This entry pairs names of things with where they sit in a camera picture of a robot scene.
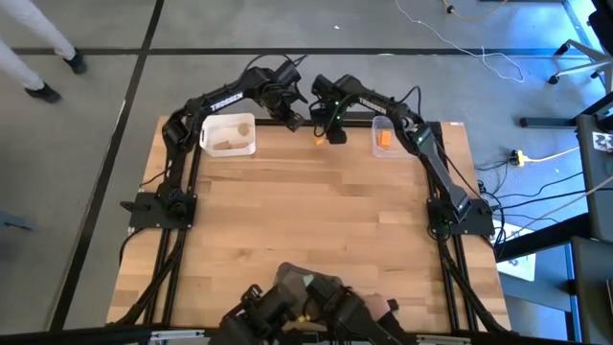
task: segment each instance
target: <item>small orange block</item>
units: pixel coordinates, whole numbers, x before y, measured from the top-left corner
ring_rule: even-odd
[[[376,139],[380,148],[388,149],[392,145],[392,133],[389,130],[379,131]]]

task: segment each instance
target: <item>chair wheel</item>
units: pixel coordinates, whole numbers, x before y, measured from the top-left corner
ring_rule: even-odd
[[[554,55],[562,55],[562,54],[568,52],[569,49],[571,49],[570,44],[564,43],[559,48],[557,48],[557,50],[554,53]]]

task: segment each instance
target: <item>wooden tabletop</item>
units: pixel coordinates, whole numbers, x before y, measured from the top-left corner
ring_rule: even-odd
[[[160,118],[143,180],[164,169]],[[216,328],[252,284],[272,286],[289,262],[339,276],[359,293],[396,298],[406,332],[448,332],[441,262],[426,234],[426,173],[415,157],[375,158],[369,128],[346,128],[348,143],[313,144],[312,128],[292,133],[258,126],[252,156],[202,154],[197,211],[189,231],[171,324]],[[443,124],[446,152],[476,189],[462,124]],[[463,186],[457,174],[456,184]],[[155,183],[147,185],[153,192]],[[123,316],[151,279],[160,230],[127,245],[108,321]],[[509,327],[491,248],[463,236],[470,283],[494,317]],[[466,328],[462,294],[456,303]],[[161,293],[154,320],[162,314]]]

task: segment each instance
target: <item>plastic bin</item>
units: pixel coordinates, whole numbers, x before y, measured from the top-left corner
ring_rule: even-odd
[[[241,125],[247,125],[249,131],[246,135],[238,131]],[[200,147],[212,157],[232,157],[255,153],[256,118],[249,113],[207,117],[200,131]]]
[[[389,148],[382,148],[376,137],[382,130],[389,130],[392,134],[391,143]],[[414,157],[412,154],[406,151],[402,144],[396,138],[394,133],[394,125],[385,116],[375,116],[373,118],[373,155],[378,158],[405,158]]]

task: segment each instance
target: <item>extension cord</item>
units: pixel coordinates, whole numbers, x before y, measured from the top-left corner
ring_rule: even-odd
[[[562,151],[560,153],[552,154],[552,155],[550,155],[548,157],[539,158],[539,159],[530,158],[529,156],[524,154],[524,152],[521,149],[514,149],[511,152],[511,157],[510,157],[509,161],[514,166],[523,167],[523,166],[526,165],[526,163],[540,163],[540,162],[548,161],[550,159],[558,158],[559,156],[562,156],[562,155],[564,155],[566,153],[569,153],[569,152],[572,152],[574,150],[577,150],[578,148],[579,147],[574,147],[572,149],[564,150],[564,151]]]

